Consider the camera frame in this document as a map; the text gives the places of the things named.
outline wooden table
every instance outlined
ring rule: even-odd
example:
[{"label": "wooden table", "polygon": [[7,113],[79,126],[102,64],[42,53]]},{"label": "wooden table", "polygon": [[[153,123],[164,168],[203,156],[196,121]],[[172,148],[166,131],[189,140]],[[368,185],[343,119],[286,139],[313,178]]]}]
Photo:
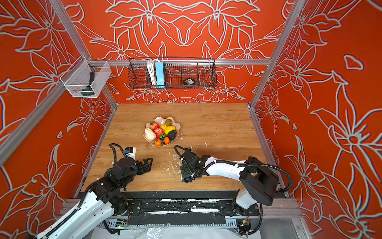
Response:
[{"label": "wooden table", "polygon": [[[180,123],[181,134],[174,143],[155,147],[143,138],[146,123],[157,116],[171,116]],[[82,190],[103,177],[105,171],[112,167],[110,143],[117,143],[122,148],[136,147],[137,160],[154,159],[151,172],[136,176],[126,187],[128,191],[244,188],[239,181],[218,176],[203,176],[192,183],[182,183],[179,169],[181,161],[173,148],[174,144],[191,147],[199,157],[208,154],[219,159],[240,161],[254,156],[265,162],[244,103],[120,104]],[[118,160],[123,157],[119,149],[117,156]]]}]

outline kiwi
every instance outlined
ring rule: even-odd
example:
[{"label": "kiwi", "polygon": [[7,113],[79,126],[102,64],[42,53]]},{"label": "kiwi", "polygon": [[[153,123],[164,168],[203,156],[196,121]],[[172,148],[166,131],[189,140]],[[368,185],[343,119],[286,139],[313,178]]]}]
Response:
[{"label": "kiwi", "polygon": [[167,119],[167,120],[166,120],[166,125],[167,125],[167,126],[172,125],[172,121],[171,121],[170,119]]}]

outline wire basket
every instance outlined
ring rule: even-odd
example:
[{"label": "wire basket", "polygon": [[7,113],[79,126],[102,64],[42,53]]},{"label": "wire basket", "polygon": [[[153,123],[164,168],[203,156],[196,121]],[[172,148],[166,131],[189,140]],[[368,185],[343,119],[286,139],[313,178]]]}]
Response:
[{"label": "wire basket", "polygon": [[147,70],[147,60],[153,58],[130,58],[128,66],[129,86],[133,89],[150,88],[215,88],[217,73],[215,59],[166,57],[163,62],[164,85],[154,86]]},{"label": "wire basket", "polygon": [[93,71],[89,62],[79,57],[60,77],[73,97],[97,98],[112,73],[107,61],[102,67],[92,67]]}]

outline black round object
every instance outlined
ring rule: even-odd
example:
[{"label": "black round object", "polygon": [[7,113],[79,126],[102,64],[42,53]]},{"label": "black round object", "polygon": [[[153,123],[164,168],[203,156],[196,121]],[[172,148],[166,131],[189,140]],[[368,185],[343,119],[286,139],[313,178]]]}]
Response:
[{"label": "black round object", "polygon": [[195,80],[192,79],[192,78],[187,78],[183,81],[183,85],[186,87],[186,88],[192,88],[194,87],[195,85]]},{"label": "black round object", "polygon": [[176,130],[171,130],[168,134],[167,137],[169,140],[174,140],[176,138]]}]

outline metal rail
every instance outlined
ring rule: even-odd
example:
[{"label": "metal rail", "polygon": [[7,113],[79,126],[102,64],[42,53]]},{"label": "metal rail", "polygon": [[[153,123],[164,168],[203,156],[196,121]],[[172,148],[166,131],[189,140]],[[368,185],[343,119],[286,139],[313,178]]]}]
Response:
[{"label": "metal rail", "polygon": [[300,11],[302,10],[304,6],[305,0],[296,0],[293,4],[292,10],[289,13],[289,16],[287,20],[285,21],[285,25],[283,30],[281,31],[280,37],[276,43],[275,49],[272,52],[271,61],[269,63],[269,66],[265,70],[260,83],[257,85],[257,90],[255,94],[253,95],[253,98],[251,100],[251,109],[255,108],[255,105],[257,101],[260,99],[261,93],[263,92],[263,89],[268,82],[268,79],[273,71],[273,69],[276,67],[276,63],[281,55],[281,52],[284,48],[285,43],[287,42],[287,39],[292,32],[293,26],[298,18],[298,15],[300,14]]},{"label": "metal rail", "polygon": [[[160,60],[164,63],[198,63],[206,62],[206,59],[188,59],[188,60]],[[136,60],[136,63],[146,63],[146,60]],[[89,66],[92,67],[102,67],[105,61],[89,61]],[[111,67],[128,67],[130,62],[128,60],[108,60]],[[227,65],[269,65],[270,59],[216,59],[216,66],[227,66]]]},{"label": "metal rail", "polygon": [[[78,64],[73,67],[73,71],[65,77],[70,77],[77,69]],[[49,109],[65,92],[62,83],[58,83],[53,90],[32,110],[32,112],[17,126],[17,128],[0,145],[0,166],[12,155],[22,141],[28,136],[33,128],[40,122]]]}]

